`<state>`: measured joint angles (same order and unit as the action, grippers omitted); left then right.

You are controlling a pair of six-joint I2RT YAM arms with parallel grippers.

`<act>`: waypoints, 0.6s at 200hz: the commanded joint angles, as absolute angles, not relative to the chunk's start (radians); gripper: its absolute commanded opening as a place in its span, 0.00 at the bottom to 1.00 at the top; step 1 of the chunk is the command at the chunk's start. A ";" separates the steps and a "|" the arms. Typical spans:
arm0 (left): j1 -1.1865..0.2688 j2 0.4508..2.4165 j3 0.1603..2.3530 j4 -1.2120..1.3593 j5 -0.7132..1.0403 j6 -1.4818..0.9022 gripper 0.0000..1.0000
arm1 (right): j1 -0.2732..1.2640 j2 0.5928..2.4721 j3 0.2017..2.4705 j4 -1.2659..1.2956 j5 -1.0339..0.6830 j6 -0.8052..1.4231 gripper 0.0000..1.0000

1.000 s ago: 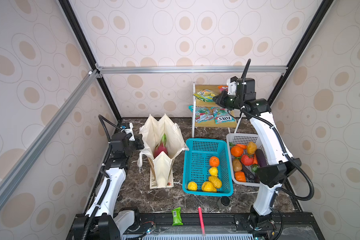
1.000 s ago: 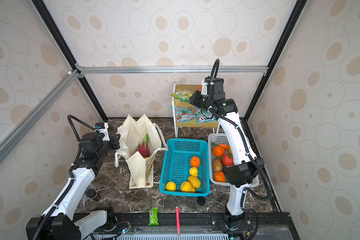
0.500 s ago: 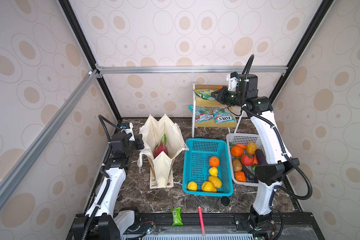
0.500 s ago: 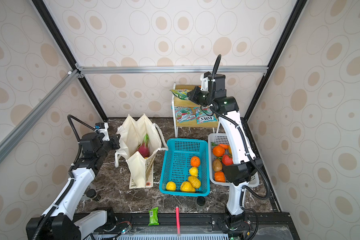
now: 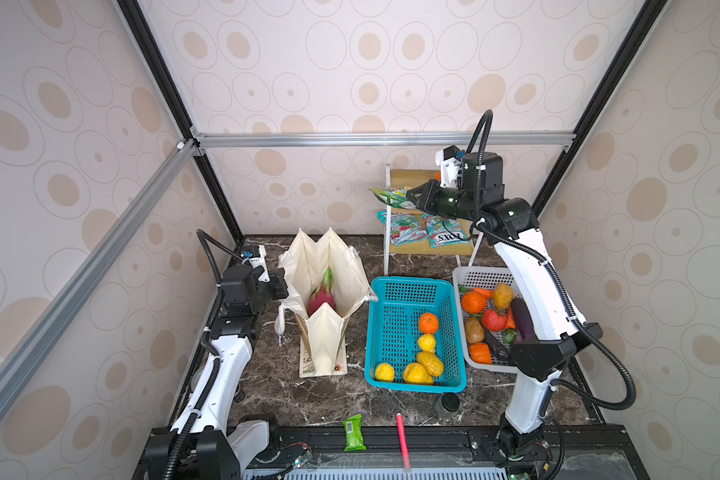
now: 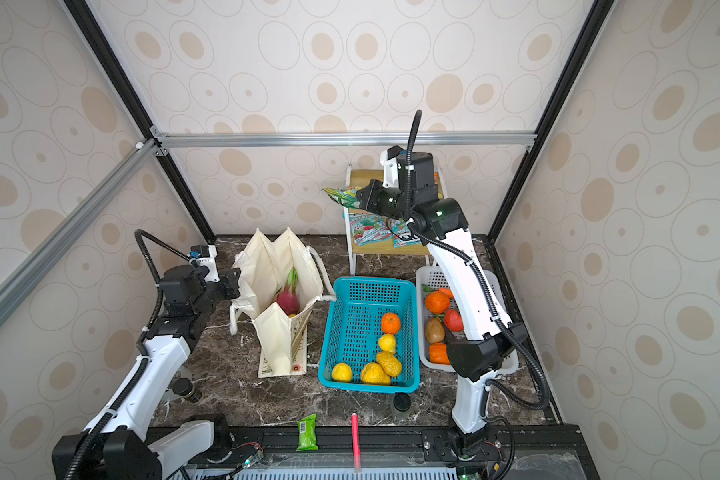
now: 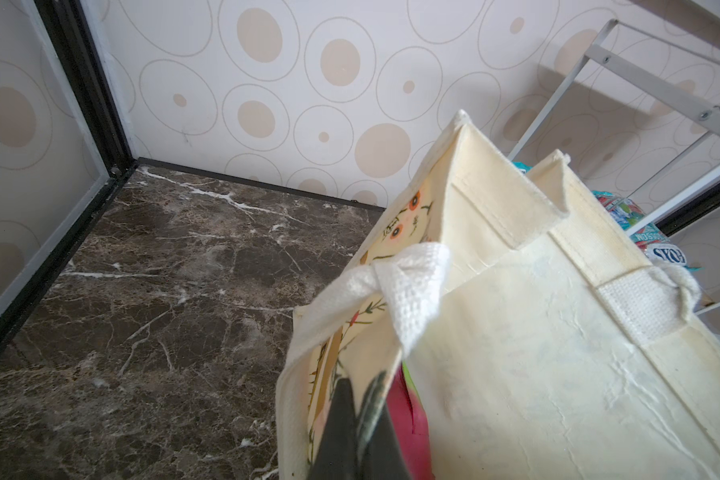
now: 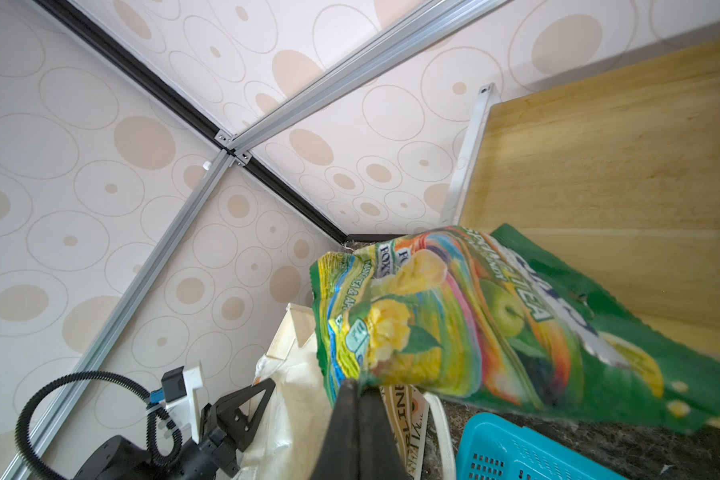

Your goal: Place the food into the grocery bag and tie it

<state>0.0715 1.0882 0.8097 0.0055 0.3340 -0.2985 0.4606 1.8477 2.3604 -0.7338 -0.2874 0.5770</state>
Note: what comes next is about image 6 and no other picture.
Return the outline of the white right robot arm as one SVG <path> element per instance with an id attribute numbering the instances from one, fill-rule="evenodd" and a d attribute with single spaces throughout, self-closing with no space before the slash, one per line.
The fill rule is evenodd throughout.
<path id="1" fill-rule="evenodd" d="M 382 156 L 384 177 L 356 194 L 360 209 L 404 222 L 412 236 L 439 264 L 459 308 L 464 339 L 446 347 L 457 374 L 456 403 L 449 444 L 457 457 L 472 457 L 483 445 L 488 427 L 500 422 L 488 414 L 492 391 L 516 404 L 543 410 L 551 400 L 549 383 L 539 362 L 525 346 L 528 332 L 500 305 L 474 251 L 465 214 L 453 198 L 444 198 L 435 181 L 431 154 L 414 149 L 422 113 L 415 112 L 407 143 Z M 524 399 L 498 380 L 506 359 L 524 358 L 537 387 L 537 399 Z"/>

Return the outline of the green yellow snack bag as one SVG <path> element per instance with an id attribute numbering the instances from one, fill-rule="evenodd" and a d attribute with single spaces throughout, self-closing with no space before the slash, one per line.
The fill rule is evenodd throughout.
<path id="1" fill-rule="evenodd" d="M 358 198 L 358 192 L 360 190 L 360 187 L 326 187 L 322 189 L 322 192 L 325 193 L 332 202 L 343 208 L 361 209 L 360 200 Z"/>

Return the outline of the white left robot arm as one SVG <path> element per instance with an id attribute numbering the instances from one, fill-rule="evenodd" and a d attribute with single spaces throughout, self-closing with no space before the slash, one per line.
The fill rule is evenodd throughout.
<path id="1" fill-rule="evenodd" d="M 232 453 L 222 414 L 189 420 L 154 442 L 147 434 L 210 316 L 220 303 L 239 297 L 240 271 L 219 270 L 215 247 L 198 245 L 179 253 L 181 265 L 160 274 L 146 244 L 170 253 L 176 248 L 142 229 L 134 237 L 155 282 L 155 307 L 137 338 L 135 364 L 112 398 L 81 433 L 63 436 L 53 448 L 58 479 L 168 479 L 198 455 L 222 463 Z"/>

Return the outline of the pink dragon fruit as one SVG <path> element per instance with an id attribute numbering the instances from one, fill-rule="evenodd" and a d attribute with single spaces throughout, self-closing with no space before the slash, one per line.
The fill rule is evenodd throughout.
<path id="1" fill-rule="evenodd" d="M 275 297 L 275 303 L 289 317 L 295 316 L 300 312 L 300 301 L 297 295 L 298 283 L 298 272 L 295 268 L 292 268 L 286 276 L 284 286 L 278 291 Z"/>

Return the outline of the floral canvas grocery bag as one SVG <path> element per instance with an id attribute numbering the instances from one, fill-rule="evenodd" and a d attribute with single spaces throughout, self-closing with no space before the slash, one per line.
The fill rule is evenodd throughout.
<path id="1" fill-rule="evenodd" d="M 336 299 L 319 254 L 289 229 L 274 240 L 258 231 L 233 266 L 240 296 L 230 306 L 229 331 L 237 333 L 242 314 L 252 321 L 261 345 L 258 376 L 304 374 L 312 310 Z"/>

